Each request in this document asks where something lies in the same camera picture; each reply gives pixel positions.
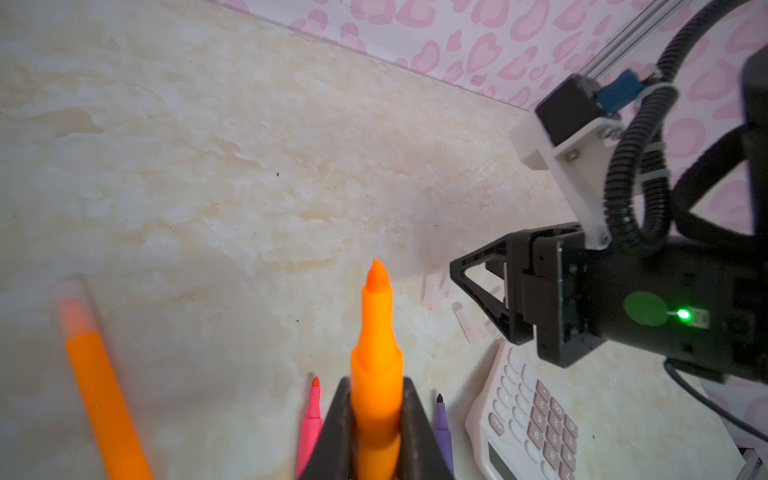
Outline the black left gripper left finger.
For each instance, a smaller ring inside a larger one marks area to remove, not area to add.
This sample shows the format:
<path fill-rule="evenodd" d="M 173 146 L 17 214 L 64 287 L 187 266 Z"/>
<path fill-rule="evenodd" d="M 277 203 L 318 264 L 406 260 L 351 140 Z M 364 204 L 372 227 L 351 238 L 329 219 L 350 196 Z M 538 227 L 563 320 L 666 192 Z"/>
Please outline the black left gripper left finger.
<path fill-rule="evenodd" d="M 313 454 L 299 479 L 352 479 L 354 418 L 349 398 L 350 379 L 340 380 Z"/>

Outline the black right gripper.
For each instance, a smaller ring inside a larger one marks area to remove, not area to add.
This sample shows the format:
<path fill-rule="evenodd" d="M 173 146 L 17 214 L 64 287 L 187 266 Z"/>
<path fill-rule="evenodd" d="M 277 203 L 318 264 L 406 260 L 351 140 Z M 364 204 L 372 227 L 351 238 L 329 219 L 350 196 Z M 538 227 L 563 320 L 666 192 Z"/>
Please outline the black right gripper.
<path fill-rule="evenodd" d="M 767 380 L 767 264 L 675 238 L 650 257 L 589 250 L 574 225 L 506 234 L 450 280 L 514 345 L 568 368 L 610 340 L 705 378 Z"/>

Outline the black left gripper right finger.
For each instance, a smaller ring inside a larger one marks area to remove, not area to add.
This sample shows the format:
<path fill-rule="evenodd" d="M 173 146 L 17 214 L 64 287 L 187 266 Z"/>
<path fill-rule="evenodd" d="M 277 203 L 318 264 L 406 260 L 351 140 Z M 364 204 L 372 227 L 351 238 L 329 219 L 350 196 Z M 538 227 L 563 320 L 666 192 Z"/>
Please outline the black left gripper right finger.
<path fill-rule="evenodd" d="M 403 380 L 399 421 L 401 446 L 397 467 L 400 480 L 453 479 L 439 449 L 413 381 Z"/>

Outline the orange highlighter pen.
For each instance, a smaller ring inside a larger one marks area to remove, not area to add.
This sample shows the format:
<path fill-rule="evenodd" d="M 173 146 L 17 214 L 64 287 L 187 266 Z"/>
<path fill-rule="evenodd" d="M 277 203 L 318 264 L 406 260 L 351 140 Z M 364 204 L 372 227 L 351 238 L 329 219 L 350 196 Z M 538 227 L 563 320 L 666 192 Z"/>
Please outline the orange highlighter pen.
<path fill-rule="evenodd" d="M 105 343 L 86 279 L 70 275 L 52 287 L 56 321 L 110 479 L 151 479 Z"/>
<path fill-rule="evenodd" d="M 404 357 L 392 327 L 393 291 L 375 259 L 362 289 L 362 323 L 350 357 L 359 479 L 395 476 L 401 435 Z"/>

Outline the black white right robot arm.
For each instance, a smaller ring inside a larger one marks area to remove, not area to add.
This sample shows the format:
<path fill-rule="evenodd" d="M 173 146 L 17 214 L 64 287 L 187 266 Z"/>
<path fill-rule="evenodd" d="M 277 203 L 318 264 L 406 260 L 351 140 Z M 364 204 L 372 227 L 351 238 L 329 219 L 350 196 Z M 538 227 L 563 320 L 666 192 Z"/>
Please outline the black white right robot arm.
<path fill-rule="evenodd" d="M 576 221 L 507 234 L 451 280 L 505 339 L 567 368 L 606 341 L 673 375 L 767 379 L 767 53 L 741 75 L 743 124 L 671 183 L 662 125 L 684 54 L 608 85 L 573 75 L 520 130 Z"/>

